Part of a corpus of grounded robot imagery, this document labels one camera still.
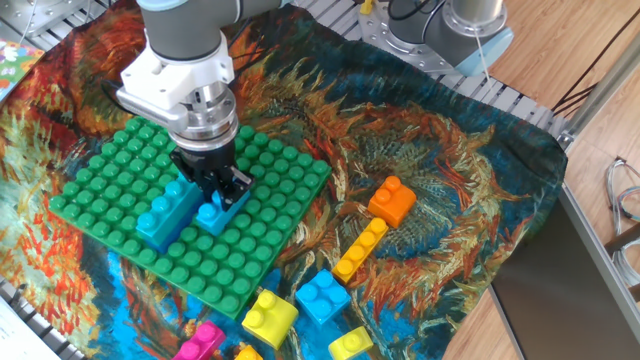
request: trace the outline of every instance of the painted tablecloth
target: painted tablecloth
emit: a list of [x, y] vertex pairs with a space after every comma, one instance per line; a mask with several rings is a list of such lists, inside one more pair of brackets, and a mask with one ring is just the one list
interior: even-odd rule
[[349, 282], [347, 309], [321, 331], [301, 312], [274, 352], [47, 211], [130, 118], [100, 84], [118, 80], [143, 46], [135, 2], [119, 1], [47, 53], [0, 114], [0, 274], [26, 284], [27, 299], [90, 358], [170, 359], [210, 319], [228, 337], [215, 359], [251, 344], [265, 359], [324, 360], [361, 325], [375, 342], [363, 358], [439, 359], [558, 197], [567, 160], [547, 133], [344, 40], [304, 10], [255, 18], [230, 52], [241, 122], [333, 169], [263, 288], [295, 303], [369, 223], [366, 206], [387, 176], [418, 196]]

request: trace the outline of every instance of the metal grate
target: metal grate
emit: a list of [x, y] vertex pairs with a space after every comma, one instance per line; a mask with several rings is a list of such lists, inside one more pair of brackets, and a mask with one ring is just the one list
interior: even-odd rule
[[0, 275], [0, 301], [6, 301], [20, 319], [62, 360], [82, 360], [85, 356], [43, 318], [36, 309]]

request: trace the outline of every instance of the blue lego brick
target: blue lego brick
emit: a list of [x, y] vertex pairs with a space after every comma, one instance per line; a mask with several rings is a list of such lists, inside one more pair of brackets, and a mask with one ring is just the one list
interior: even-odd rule
[[342, 311], [351, 297], [329, 271], [322, 270], [296, 292], [296, 299], [313, 322], [321, 327]]
[[163, 196], [153, 200], [151, 211], [140, 215], [136, 230], [149, 247], [165, 254], [203, 203], [202, 191], [180, 174], [167, 184]]
[[231, 219], [236, 216], [238, 211], [242, 209], [244, 204], [249, 200], [249, 196], [251, 196], [251, 192], [247, 191], [240, 200], [238, 200], [228, 211], [222, 210], [222, 205], [220, 203], [220, 195], [216, 191], [213, 193], [212, 199], [213, 203], [206, 203], [200, 206], [200, 210], [198, 210], [198, 216], [196, 220], [198, 221], [198, 225], [201, 228], [206, 230], [213, 236], [220, 236], [224, 231], [225, 226], [231, 221]]

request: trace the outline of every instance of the yellow lego brick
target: yellow lego brick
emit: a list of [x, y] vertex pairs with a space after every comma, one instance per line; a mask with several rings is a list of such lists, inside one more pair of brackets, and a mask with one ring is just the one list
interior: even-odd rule
[[364, 15], [369, 15], [371, 14], [372, 10], [373, 10], [373, 0], [364, 0], [364, 3], [362, 3], [362, 6], [360, 7], [360, 13]]
[[347, 333], [329, 345], [333, 360], [349, 360], [373, 347], [373, 341], [364, 326]]
[[238, 353], [236, 360], [262, 360], [262, 356], [260, 356], [260, 354], [258, 354], [258, 352], [249, 345]]
[[389, 227], [381, 218], [371, 220], [369, 226], [358, 236], [356, 242], [342, 256], [331, 273], [343, 284], [348, 283], [367, 256], [378, 245], [380, 239], [387, 233], [387, 230]]
[[264, 290], [242, 321], [242, 327], [278, 350], [297, 317], [298, 310], [293, 305]]

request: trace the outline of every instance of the colorful fabric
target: colorful fabric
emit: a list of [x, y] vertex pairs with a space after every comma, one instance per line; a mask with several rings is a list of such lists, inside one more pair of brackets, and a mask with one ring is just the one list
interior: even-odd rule
[[0, 102], [44, 55], [44, 51], [0, 39]]
[[47, 211], [129, 118], [100, 81], [117, 80], [143, 45], [135, 2], [121, 0], [47, 53], [0, 116], [0, 273], [26, 284], [27, 299], [93, 359], [170, 359], [207, 319], [227, 335], [215, 359], [250, 344], [265, 359], [325, 360], [359, 326], [375, 342], [372, 359], [439, 359], [558, 197], [567, 160], [545, 132], [345, 41], [303, 10], [255, 19], [231, 49], [242, 123], [333, 169], [263, 288], [295, 304], [369, 223], [368, 200], [387, 176], [418, 196], [348, 284], [346, 310], [322, 330], [301, 313], [273, 351]]

